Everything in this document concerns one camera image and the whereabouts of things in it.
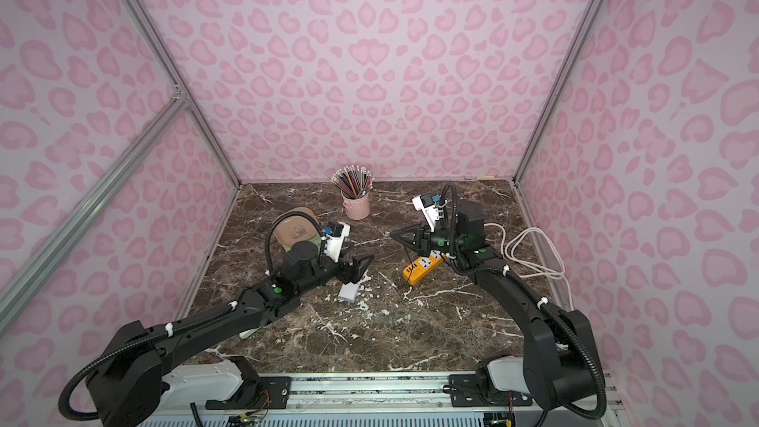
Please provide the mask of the white USB charger adapter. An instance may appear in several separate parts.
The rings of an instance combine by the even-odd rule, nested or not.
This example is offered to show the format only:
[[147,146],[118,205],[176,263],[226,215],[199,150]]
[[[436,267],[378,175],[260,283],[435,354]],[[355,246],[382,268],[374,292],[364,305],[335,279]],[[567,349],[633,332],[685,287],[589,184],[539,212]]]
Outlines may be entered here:
[[348,304],[354,304],[356,302],[361,286],[357,283],[344,284],[338,294],[338,300],[340,302],[347,302]]

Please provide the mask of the orange power strip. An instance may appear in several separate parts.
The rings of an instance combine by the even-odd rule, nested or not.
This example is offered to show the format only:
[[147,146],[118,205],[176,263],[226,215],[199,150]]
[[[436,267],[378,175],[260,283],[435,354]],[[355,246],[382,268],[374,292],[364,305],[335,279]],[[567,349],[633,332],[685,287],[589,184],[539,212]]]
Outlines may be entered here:
[[415,286],[444,261],[439,251],[432,251],[428,257],[418,257],[402,271],[403,279],[410,286]]

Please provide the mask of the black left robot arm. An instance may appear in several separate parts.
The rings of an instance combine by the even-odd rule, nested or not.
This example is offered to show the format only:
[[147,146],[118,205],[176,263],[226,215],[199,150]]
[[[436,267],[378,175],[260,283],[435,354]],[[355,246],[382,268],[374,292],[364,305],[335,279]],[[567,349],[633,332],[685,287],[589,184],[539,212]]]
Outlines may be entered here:
[[276,322],[296,310],[303,295],[333,279],[360,282],[373,260],[373,255],[332,260],[304,241],[269,278],[232,302],[150,328],[139,321],[128,323],[99,358],[64,385],[57,409],[72,421],[139,425],[168,396],[166,378],[175,368],[235,334]]

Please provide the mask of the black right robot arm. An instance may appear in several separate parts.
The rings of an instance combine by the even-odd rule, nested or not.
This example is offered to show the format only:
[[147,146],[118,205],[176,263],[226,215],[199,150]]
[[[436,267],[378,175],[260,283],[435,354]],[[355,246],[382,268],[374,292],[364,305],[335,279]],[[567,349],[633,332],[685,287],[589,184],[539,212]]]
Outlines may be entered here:
[[458,275],[486,291],[517,324],[523,338],[521,392],[539,419],[557,408],[601,419],[608,397],[593,330],[579,310],[567,312],[540,296],[485,238],[480,204],[460,201],[452,184],[412,200],[423,223],[393,231],[391,239],[421,257],[439,253]]

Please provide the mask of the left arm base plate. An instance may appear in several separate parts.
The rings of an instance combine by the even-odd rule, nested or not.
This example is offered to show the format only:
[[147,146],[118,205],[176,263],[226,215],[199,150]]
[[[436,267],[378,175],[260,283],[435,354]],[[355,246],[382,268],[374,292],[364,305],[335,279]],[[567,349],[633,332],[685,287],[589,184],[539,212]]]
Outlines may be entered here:
[[261,376],[243,356],[225,360],[237,369],[241,385],[230,395],[209,399],[205,410],[258,410],[285,409],[290,398],[293,378],[288,376]]

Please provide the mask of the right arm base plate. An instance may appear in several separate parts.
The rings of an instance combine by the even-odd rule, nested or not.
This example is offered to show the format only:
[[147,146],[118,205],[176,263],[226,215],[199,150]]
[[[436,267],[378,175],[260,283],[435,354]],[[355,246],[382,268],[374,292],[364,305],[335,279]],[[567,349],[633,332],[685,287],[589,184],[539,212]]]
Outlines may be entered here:
[[500,391],[482,373],[450,375],[443,393],[453,407],[522,407],[532,406],[533,399],[521,391]]

